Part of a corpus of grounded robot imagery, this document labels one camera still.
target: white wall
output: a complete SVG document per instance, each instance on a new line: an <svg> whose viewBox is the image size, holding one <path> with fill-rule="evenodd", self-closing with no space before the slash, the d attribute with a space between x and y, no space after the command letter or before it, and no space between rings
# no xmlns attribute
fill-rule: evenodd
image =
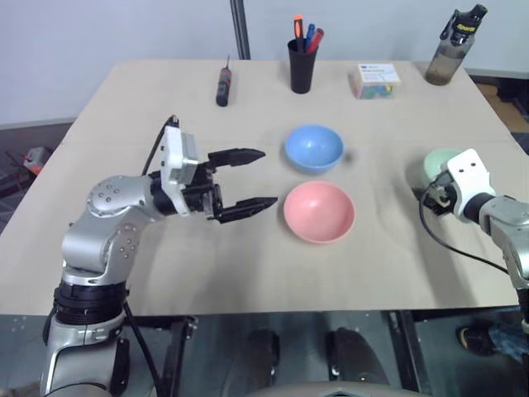
<svg viewBox="0 0 529 397"><path fill-rule="evenodd" d="M476 0L245 0L250 53L287 59L293 15L325 31L320 60L430 60L455 8ZM483 0L488 14L465 59L467 69L522 77L529 72L529 0Z"/></svg>
<svg viewBox="0 0 529 397"><path fill-rule="evenodd" d="M228 0L1 0L0 128L76 117L122 60L228 53Z"/></svg>

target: black screwdriver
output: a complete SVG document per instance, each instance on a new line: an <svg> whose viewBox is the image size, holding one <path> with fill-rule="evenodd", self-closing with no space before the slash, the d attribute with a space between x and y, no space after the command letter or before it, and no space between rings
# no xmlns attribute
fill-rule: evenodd
<svg viewBox="0 0 529 397"><path fill-rule="evenodd" d="M225 107L228 104L228 96L230 95L231 85L231 70L228 68L230 64L230 55L226 61L226 67L221 69L221 74L218 77L218 88L217 88L217 105Z"/></svg>

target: person's foot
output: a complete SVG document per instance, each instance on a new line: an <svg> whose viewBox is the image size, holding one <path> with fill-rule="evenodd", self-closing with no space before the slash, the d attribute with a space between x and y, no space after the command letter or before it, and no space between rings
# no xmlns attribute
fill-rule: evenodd
<svg viewBox="0 0 529 397"><path fill-rule="evenodd" d="M456 331L461 346L478 356L492 356L496 352L494 342L488 335L488 327L469 326Z"/></svg>

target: table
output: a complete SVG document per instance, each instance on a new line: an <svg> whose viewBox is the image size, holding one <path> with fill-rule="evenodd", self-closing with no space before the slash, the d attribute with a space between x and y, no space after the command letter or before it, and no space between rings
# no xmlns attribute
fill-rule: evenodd
<svg viewBox="0 0 529 397"><path fill-rule="evenodd" d="M436 147L478 151L501 194L529 200L529 158L468 75L435 87L423 65L395 62L395 99L361 101L355 62L318 61L312 90L292 93L288 64L234 61L230 104L215 102L221 61L142 60L118 65L70 128L0 236L0 313L44 314L60 281L61 241L89 190L110 175L137 175L168 115L209 151L253 147L267 156L220 169L225 204L278 195L269 210L219 225L203 215L168 218L143 236L128 284L144 315L348 309L440 309L516 304L508 277L438 246L418 221L410 183ZM299 174L282 144L302 124L338 131L345 159L321 175L355 201L355 228L327 246L297 239L283 201ZM429 219L448 242L502 264L477 226Z"/></svg>

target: blue pen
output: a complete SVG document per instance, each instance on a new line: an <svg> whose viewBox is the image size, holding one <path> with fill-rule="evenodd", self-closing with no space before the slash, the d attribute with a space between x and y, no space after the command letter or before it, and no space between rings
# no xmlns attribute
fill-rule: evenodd
<svg viewBox="0 0 529 397"><path fill-rule="evenodd" d="M307 52L308 47L311 45L312 36L314 36L314 29L316 29L316 27L314 26L313 23L311 23L308 26L307 36L305 37L305 52Z"/></svg>

